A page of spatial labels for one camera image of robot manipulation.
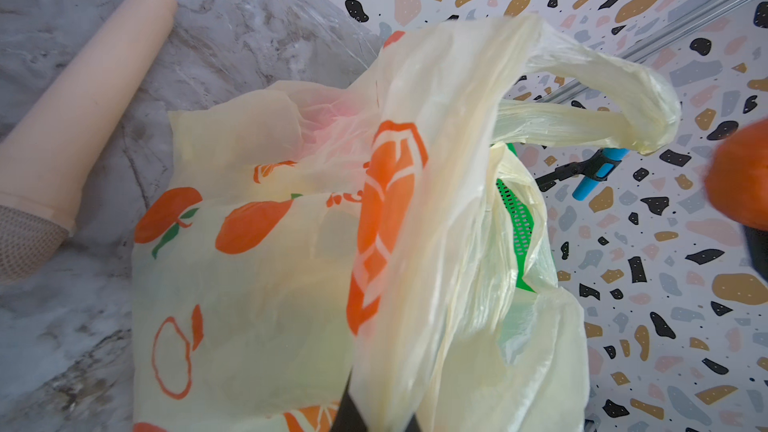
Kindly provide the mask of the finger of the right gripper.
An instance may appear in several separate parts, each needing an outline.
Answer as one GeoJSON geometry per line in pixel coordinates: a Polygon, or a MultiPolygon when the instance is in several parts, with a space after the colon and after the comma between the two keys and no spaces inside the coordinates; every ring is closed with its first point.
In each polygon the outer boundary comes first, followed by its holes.
{"type": "Polygon", "coordinates": [[[764,281],[768,281],[768,232],[744,226],[746,248],[752,268],[764,281]]]}

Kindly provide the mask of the blue toy microphone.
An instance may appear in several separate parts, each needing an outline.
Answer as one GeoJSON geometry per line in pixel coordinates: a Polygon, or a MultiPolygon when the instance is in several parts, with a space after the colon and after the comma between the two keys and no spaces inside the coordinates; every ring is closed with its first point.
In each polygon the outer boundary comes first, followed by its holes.
{"type": "Polygon", "coordinates": [[[572,197],[578,201],[584,201],[601,182],[607,180],[628,154],[628,149],[605,148],[580,162],[578,174],[582,179],[574,189],[572,197]]]}

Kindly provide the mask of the orange fruit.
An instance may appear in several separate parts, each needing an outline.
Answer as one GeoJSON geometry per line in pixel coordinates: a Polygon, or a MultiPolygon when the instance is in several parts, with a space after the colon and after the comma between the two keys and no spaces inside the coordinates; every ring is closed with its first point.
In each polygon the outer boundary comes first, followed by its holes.
{"type": "Polygon", "coordinates": [[[744,226],[767,230],[767,120],[738,130],[715,150],[704,180],[710,204],[744,226]]]}

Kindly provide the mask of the black microphone stand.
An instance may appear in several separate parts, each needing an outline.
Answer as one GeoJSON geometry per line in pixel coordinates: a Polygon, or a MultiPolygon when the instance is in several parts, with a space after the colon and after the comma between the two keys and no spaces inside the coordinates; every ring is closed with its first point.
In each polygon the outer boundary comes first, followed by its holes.
{"type": "Polygon", "coordinates": [[[546,192],[555,186],[559,181],[564,181],[575,176],[581,176],[579,172],[580,162],[571,162],[557,167],[553,172],[545,174],[536,179],[536,184],[541,192],[546,192]]]}

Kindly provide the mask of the cream plastic bag orange print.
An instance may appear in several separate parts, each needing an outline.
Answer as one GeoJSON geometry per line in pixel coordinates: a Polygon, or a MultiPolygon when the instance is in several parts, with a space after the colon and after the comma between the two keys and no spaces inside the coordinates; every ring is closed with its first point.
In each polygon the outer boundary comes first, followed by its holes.
{"type": "Polygon", "coordinates": [[[132,257],[134,429],[580,431],[583,311],[511,142],[669,144],[655,71],[540,17],[394,33],[345,89],[280,81],[169,115],[132,257]],[[524,279],[501,178],[534,221],[524,279]]]}

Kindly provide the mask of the wooden rolling pin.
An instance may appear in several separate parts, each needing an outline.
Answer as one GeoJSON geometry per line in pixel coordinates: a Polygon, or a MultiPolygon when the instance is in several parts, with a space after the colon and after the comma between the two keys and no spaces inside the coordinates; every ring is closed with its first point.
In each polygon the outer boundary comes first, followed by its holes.
{"type": "Polygon", "coordinates": [[[176,0],[124,0],[1,143],[1,281],[35,274],[164,42],[176,0]]]}

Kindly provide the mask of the green plastic basket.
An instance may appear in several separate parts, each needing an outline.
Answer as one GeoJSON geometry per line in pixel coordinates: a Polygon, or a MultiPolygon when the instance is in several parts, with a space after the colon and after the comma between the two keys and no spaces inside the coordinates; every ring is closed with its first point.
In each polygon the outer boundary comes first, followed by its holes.
{"type": "Polygon", "coordinates": [[[524,279],[524,266],[530,247],[534,221],[528,207],[499,178],[496,187],[502,198],[513,227],[513,249],[518,266],[516,287],[534,293],[535,290],[524,279]]]}

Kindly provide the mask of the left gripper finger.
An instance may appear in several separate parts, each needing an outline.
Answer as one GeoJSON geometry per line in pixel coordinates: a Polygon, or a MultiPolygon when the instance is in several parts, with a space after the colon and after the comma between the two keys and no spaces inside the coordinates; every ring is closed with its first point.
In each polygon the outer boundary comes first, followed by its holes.
{"type": "Polygon", "coordinates": [[[342,395],[340,404],[337,409],[337,414],[331,425],[331,432],[368,432],[368,431],[405,431],[405,432],[420,432],[420,425],[416,418],[415,413],[412,414],[409,422],[402,428],[390,428],[390,429],[375,429],[372,428],[364,420],[361,412],[359,411],[356,403],[350,394],[350,383],[352,379],[352,371],[347,379],[344,393],[342,395]]]}

